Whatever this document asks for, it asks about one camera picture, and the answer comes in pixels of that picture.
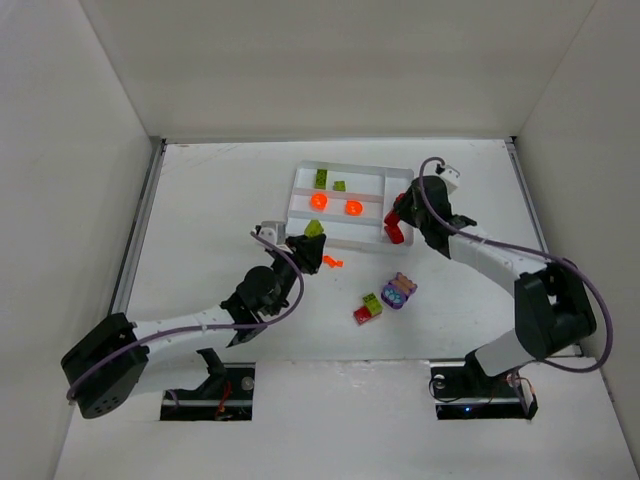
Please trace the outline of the orange round lego disc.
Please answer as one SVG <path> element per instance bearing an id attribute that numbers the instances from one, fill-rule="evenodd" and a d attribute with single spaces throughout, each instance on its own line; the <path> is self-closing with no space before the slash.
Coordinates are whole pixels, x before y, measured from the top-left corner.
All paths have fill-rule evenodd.
<path id="1" fill-rule="evenodd" d="M 324 193 L 314 193 L 310 197 L 309 204 L 315 211 L 324 211 L 328 205 L 328 197 Z"/>

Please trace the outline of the red oval flower lego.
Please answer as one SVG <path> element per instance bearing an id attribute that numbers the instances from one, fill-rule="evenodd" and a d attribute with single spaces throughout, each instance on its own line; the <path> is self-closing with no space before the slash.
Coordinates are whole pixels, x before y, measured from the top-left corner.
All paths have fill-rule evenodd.
<path id="1" fill-rule="evenodd" d="M 394 200 L 393 202 L 393 208 L 398 208 L 398 206 L 402 203 L 402 199 L 404 198 L 405 194 L 404 193 L 400 193 Z"/>

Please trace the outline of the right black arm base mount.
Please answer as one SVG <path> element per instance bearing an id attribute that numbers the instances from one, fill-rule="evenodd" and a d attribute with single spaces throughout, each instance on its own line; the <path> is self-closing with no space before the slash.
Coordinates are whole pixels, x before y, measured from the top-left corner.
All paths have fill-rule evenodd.
<path id="1" fill-rule="evenodd" d="M 429 393 L 438 420 L 530 421 L 538 412 L 531 381 L 518 370 L 477 375 L 463 362 L 430 364 Z"/>

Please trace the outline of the lime green long lego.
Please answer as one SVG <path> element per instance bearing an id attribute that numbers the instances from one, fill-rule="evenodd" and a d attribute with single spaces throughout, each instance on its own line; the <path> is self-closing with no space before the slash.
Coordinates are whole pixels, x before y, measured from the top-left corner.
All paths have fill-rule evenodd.
<path id="1" fill-rule="evenodd" d="M 314 187 L 318 190 L 325 190 L 327 185 L 327 170 L 317 169 L 315 174 Z"/>

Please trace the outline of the purple paw print lego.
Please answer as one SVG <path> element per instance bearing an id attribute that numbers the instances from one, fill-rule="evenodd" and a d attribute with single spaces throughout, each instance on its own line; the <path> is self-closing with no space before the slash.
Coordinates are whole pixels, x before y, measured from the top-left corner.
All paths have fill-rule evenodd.
<path id="1" fill-rule="evenodd" d="M 417 284 L 401 272 L 389 280 L 381 291 L 381 300 L 394 310 L 401 309 L 416 292 Z"/>

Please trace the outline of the orange curved lego piece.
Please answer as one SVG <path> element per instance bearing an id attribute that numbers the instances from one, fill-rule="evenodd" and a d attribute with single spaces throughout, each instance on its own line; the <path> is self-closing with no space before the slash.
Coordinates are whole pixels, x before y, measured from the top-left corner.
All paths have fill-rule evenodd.
<path id="1" fill-rule="evenodd" d="M 350 216 L 360 216 L 363 213 L 363 205 L 356 200 L 347 200 L 345 203 L 345 213 Z"/>

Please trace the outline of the small orange lego pieces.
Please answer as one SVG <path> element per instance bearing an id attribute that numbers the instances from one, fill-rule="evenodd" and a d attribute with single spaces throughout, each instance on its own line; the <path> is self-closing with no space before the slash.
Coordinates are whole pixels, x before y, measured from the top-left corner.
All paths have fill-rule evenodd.
<path id="1" fill-rule="evenodd" d="M 342 268 L 344 266 L 344 262 L 342 260 L 336 260 L 329 255 L 323 256 L 323 262 L 330 268 Z"/>

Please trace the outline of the lime green sloped lego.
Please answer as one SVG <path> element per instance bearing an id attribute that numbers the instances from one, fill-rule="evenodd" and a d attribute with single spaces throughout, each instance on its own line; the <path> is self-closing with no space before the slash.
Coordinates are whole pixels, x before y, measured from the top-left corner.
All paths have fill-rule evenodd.
<path id="1" fill-rule="evenodd" d="M 324 228 L 317 219 L 312 219 L 304 230 L 304 235 L 308 238 L 314 238 L 324 234 Z"/>

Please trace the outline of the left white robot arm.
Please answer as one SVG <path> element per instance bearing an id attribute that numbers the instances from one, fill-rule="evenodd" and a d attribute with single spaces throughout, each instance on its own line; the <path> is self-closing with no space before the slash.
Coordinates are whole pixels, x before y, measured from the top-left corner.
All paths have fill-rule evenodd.
<path id="1" fill-rule="evenodd" d="M 230 337 L 230 346 L 253 340 L 290 315 L 305 292 L 304 278 L 316 274 L 322 263 L 326 236 L 289 236 L 278 247 L 253 231 L 272 258 L 269 266 L 247 271 L 229 298 L 207 310 L 165 320 L 133 322 L 122 312 L 112 313 L 94 326 L 61 359 L 69 383 L 66 398 L 86 419 L 104 416 L 129 397 L 167 390 L 157 367 L 183 355 L 199 353 L 207 366 L 205 384 L 220 378 L 213 361 L 215 341 Z"/>

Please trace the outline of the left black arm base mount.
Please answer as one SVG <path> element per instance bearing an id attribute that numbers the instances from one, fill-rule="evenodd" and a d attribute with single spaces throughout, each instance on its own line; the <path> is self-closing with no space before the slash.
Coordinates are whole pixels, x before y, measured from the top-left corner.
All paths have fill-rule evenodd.
<path id="1" fill-rule="evenodd" d="M 198 350 L 206 365 L 206 376 L 193 388 L 163 393 L 160 408 L 165 422 L 244 422 L 253 417 L 256 365 L 223 363 L 209 348 Z"/>

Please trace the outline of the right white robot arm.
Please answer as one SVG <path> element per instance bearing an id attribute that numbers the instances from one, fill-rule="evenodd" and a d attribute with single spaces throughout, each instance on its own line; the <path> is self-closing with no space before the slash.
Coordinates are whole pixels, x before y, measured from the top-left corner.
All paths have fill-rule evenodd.
<path id="1" fill-rule="evenodd" d="M 452 212 L 444 180 L 414 179 L 394 203 L 400 219 L 426 244 L 500 286 L 513 299 L 514 326 L 465 356 L 469 382 L 485 382 L 550 356 L 596 331 L 596 319 L 575 267 L 538 252 L 486 239 L 477 223 Z"/>

